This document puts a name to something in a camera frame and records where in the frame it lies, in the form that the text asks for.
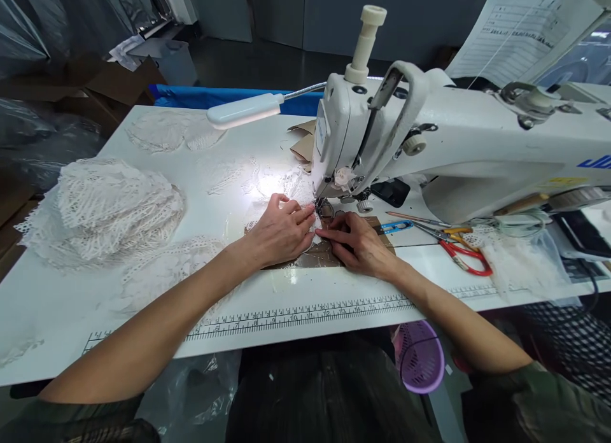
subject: white sewing machine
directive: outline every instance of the white sewing machine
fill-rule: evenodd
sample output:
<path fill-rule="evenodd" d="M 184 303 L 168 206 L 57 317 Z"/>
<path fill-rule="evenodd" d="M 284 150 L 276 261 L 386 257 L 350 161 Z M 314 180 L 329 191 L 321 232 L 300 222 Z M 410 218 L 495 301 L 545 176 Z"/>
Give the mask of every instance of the white sewing machine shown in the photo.
<path fill-rule="evenodd" d="M 382 81 L 367 78 L 385 16 L 382 8 L 363 8 L 354 59 L 344 75 L 328 78 L 313 155 L 317 199 L 354 199 L 369 212 L 372 183 L 424 174 L 430 181 L 422 192 L 426 205 L 453 225 L 491 216 L 534 193 L 590 187 L 563 196 L 564 210 L 607 199 L 596 187 L 611 186 L 611 106 L 595 97 L 569 101 L 554 87 L 517 82 L 499 92 L 462 90 L 439 69 L 424 73 L 402 61 Z M 236 123 L 277 113 L 290 95 L 264 97 L 268 104 L 249 109 L 258 116 Z M 214 109 L 209 118 L 222 121 Z"/>

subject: document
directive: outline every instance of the document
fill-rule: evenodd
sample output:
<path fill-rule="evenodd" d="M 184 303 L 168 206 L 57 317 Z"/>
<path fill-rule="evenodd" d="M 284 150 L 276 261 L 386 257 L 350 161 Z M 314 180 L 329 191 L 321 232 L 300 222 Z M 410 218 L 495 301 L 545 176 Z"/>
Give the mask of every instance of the document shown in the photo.
<path fill-rule="evenodd" d="M 594 0 L 487 0 L 446 73 L 504 87 L 533 81 L 602 15 Z"/>

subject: ruler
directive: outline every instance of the ruler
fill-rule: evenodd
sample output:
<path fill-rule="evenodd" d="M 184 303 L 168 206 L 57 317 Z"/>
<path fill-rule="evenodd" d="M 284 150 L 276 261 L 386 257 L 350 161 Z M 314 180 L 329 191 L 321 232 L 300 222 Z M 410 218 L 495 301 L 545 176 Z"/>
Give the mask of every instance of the ruler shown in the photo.
<path fill-rule="evenodd" d="M 459 299 L 480 297 L 496 293 L 493 285 L 476 285 L 446 289 Z M 222 314 L 216 319 L 200 321 L 186 336 L 185 342 L 217 337 L 233 337 L 262 330 L 282 330 L 305 324 L 342 321 L 349 318 L 366 318 L 376 314 L 415 309 L 416 306 L 403 295 L 385 295 L 365 299 L 313 302 L 295 307 L 276 307 L 250 313 Z M 91 332 L 82 354 L 104 340 L 113 330 Z"/>

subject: finger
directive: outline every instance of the finger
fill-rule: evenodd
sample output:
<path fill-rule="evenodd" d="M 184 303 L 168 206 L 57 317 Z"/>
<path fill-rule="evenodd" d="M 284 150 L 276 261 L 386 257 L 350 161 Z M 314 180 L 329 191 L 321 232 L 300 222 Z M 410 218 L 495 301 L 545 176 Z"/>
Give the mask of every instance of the finger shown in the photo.
<path fill-rule="evenodd" d="M 363 231 L 363 229 L 367 229 L 367 228 L 373 229 L 373 227 L 369 225 L 367 220 L 365 220 L 360 215 L 354 212 L 346 213 L 345 221 L 346 221 L 346 225 L 350 227 L 350 231 L 357 231 L 357 230 Z"/>
<path fill-rule="evenodd" d="M 309 231 L 309 229 L 312 227 L 312 225 L 314 225 L 315 221 L 316 221 L 316 216 L 314 214 L 310 214 L 298 226 L 301 229 L 302 233 L 306 234 Z"/>
<path fill-rule="evenodd" d="M 283 193 L 273 193 L 269 199 L 267 207 L 278 207 L 281 201 L 288 201 L 288 197 Z"/>
<path fill-rule="evenodd" d="M 339 230 L 338 227 L 340 227 L 341 225 L 344 225 L 345 223 L 346 223 L 346 214 L 344 213 L 339 216 L 335 216 L 335 218 L 331 222 L 331 225 L 329 225 L 329 228 L 334 229 L 334 230 Z"/>
<path fill-rule="evenodd" d="M 351 269 L 358 268 L 358 259 L 352 252 L 336 241 L 331 241 L 331 245 L 333 254 L 339 258 L 344 265 Z"/>
<path fill-rule="evenodd" d="M 349 246 L 352 246 L 354 243 L 354 238 L 350 233 L 345 233 L 337 230 L 316 229 L 316 234 L 320 237 L 331 239 L 332 241 L 337 241 L 338 243 L 348 244 Z"/>
<path fill-rule="evenodd" d="M 314 204 L 308 204 L 306 207 L 304 207 L 300 211 L 296 211 L 292 213 L 291 217 L 293 217 L 295 219 L 295 222 L 297 222 L 297 225 L 299 225 L 305 219 L 310 217 L 313 212 L 314 212 Z"/>
<path fill-rule="evenodd" d="M 314 240 L 314 232 L 310 232 L 304 236 L 301 240 L 301 243 L 295 248 L 295 253 L 293 256 L 299 257 L 303 252 L 307 251 L 312 245 L 312 241 Z"/>
<path fill-rule="evenodd" d="M 290 200 L 282 207 L 282 212 L 286 214 L 292 214 L 295 211 L 300 211 L 301 206 L 299 206 L 299 202 L 296 200 Z"/>

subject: hand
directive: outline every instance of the hand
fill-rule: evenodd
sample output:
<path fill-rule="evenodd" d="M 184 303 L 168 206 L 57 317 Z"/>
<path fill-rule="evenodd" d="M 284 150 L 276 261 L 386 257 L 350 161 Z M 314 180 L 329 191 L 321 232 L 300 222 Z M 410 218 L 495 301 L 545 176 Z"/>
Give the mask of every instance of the hand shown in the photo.
<path fill-rule="evenodd" d="M 314 239 L 314 204 L 303 209 L 286 195 L 274 193 L 256 225 L 235 244 L 241 256 L 256 269 L 293 260 L 305 252 Z"/>
<path fill-rule="evenodd" d="M 367 220 L 355 213 L 348 212 L 335 217 L 329 228 L 317 229 L 316 234 L 331 240 L 333 254 L 350 271 L 391 281 L 405 265 L 403 260 L 386 248 Z"/>

